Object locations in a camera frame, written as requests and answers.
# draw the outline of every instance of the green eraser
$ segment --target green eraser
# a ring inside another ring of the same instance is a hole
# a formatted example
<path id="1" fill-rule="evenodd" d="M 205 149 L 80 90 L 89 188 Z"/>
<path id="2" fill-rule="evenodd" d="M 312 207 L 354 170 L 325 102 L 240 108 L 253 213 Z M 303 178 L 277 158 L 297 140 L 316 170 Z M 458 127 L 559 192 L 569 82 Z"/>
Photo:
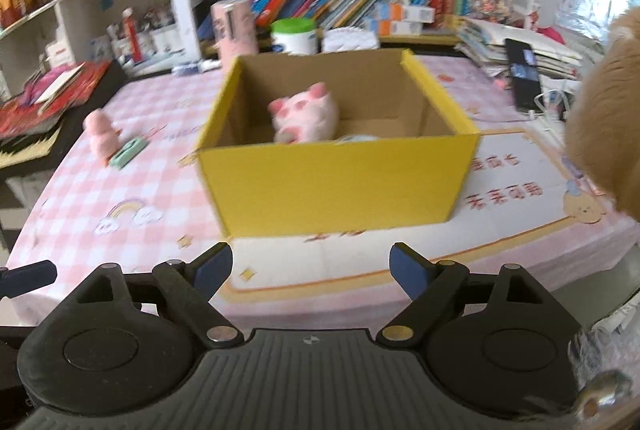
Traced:
<path id="1" fill-rule="evenodd" d="M 116 152 L 109 160 L 109 165 L 114 166 L 117 169 L 123 169 L 127 166 L 133 158 L 149 144 L 143 137 L 135 137 L 131 141 L 125 143 L 118 152 Z"/>

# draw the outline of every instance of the pink figurine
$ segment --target pink figurine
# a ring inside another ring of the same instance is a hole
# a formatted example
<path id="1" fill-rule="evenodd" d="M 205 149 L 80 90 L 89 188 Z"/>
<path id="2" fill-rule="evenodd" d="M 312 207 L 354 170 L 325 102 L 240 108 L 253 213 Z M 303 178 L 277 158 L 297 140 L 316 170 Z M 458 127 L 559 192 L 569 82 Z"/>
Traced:
<path id="1" fill-rule="evenodd" d="M 333 139 L 338 126 L 338 106 L 324 82 L 313 84 L 291 98 L 269 104 L 276 143 L 308 143 Z"/>
<path id="2" fill-rule="evenodd" d="M 89 144 L 91 152 L 101 158 L 104 166 L 109 165 L 109 160 L 122 148 L 118 136 L 122 130 L 116 130 L 111 125 L 111 120 L 102 109 L 90 112 L 84 119 L 84 130 L 91 136 Z"/>

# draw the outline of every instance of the pink checkered tablecloth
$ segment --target pink checkered tablecloth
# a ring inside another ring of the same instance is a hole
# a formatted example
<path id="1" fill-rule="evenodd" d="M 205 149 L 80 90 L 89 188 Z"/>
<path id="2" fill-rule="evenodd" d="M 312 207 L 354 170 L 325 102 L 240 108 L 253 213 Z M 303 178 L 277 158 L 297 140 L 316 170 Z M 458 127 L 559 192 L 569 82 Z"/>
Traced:
<path id="1" fill-rule="evenodd" d="M 483 129 L 526 128 L 510 94 L 470 61 L 420 59 Z M 168 259 L 192 261 L 222 240 L 192 154 L 221 86 L 222 75 L 209 72 L 162 76 L 124 87 L 106 111 L 124 137 L 146 136 L 150 144 L 122 171 L 102 167 L 89 151 L 87 136 L 78 139 L 37 201 L 8 262 L 18 267 L 50 259 L 58 267 L 55 284 L 14 300 L 24 323 L 43 320 L 101 263 L 118 262 L 125 273 L 147 272 Z M 634 221 L 609 212 L 596 224 L 576 223 L 518 247 L 498 248 L 468 265 L 472 271 L 496 273 L 504 263 L 521 263 L 554 289 L 613 266 L 638 235 Z M 345 250 L 347 255 L 358 250 L 357 240 L 350 238 L 353 249 Z M 287 251 L 289 241 L 270 239 L 268 244 Z M 354 283 L 335 292 L 316 288 L 289 299 L 255 296 L 248 301 L 219 293 L 214 304 L 242 329 L 305 323 L 376 328 L 406 302 L 395 284 L 383 282 L 366 287 Z M 373 297 L 380 306 L 376 312 L 367 308 Z"/>

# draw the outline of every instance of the tablecloth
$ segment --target tablecloth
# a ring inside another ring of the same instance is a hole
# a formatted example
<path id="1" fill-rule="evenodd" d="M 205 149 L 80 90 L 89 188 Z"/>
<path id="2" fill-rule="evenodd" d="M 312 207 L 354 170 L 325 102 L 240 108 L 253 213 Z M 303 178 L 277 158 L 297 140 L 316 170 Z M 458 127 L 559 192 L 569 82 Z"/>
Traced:
<path id="1" fill-rule="evenodd" d="M 473 272 L 520 263 L 555 289 L 612 267 L 638 240 L 638 224 L 612 211 L 588 183 L 572 179 L 557 148 L 530 132 L 508 92 L 466 59 L 420 59 L 487 131 L 452 220 L 229 241 L 234 269 L 212 302 L 238 327 L 376 331 L 408 303 L 388 273 L 396 241 L 434 260 L 455 258 Z M 168 259 L 189 262 L 224 240 L 193 165 L 198 133 L 222 82 L 221 73 L 209 72 L 124 87 L 106 112 L 125 138 L 145 136 L 150 144 L 121 171 L 101 166 L 87 136 L 79 138 L 8 262 L 18 267 L 50 259 L 58 266 L 55 284 L 15 299 L 24 323 L 43 320 L 101 263 L 146 272 Z"/>

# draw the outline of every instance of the cloud print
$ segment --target cloud print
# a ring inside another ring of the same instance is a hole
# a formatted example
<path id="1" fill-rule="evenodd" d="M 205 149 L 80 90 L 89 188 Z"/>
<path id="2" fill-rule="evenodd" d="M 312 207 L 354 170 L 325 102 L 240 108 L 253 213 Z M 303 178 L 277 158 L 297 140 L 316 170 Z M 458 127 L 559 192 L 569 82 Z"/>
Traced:
<path id="1" fill-rule="evenodd" d="M 136 226 L 144 226 L 155 223 L 162 218 L 162 212 L 153 206 L 143 206 L 136 212 L 133 222 Z"/>
<path id="2" fill-rule="evenodd" d="M 106 235 L 107 233 L 115 232 L 118 227 L 119 225 L 115 219 L 105 217 L 104 219 L 101 219 L 98 225 L 95 227 L 94 233 L 96 235 Z"/>

